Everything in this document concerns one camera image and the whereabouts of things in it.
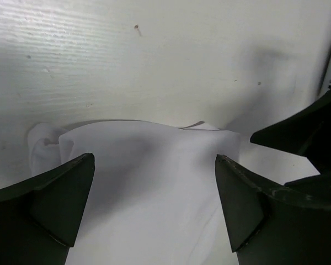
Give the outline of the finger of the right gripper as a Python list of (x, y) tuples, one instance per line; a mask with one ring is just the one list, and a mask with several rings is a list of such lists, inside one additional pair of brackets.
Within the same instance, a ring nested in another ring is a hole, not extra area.
[(320, 173), (331, 171), (331, 89), (297, 114), (255, 132), (250, 142), (306, 157)]

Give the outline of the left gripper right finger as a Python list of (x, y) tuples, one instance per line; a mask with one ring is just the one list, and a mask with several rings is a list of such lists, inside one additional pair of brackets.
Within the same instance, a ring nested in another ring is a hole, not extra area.
[(215, 177), (240, 264), (331, 264), (331, 172), (280, 185), (219, 155)]

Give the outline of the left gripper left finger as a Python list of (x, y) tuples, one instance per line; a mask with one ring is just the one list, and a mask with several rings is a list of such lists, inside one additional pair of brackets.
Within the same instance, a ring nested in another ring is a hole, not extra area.
[(95, 171), (91, 153), (0, 189), (0, 264), (65, 264)]

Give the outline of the white t shirt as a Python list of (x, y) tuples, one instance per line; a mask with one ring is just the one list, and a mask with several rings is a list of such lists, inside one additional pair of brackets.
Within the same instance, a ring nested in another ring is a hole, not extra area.
[(224, 154), (278, 183), (317, 173), (307, 159), (200, 123), (102, 121), (28, 133), (33, 175), (83, 153), (95, 174), (67, 264), (237, 264), (215, 180)]

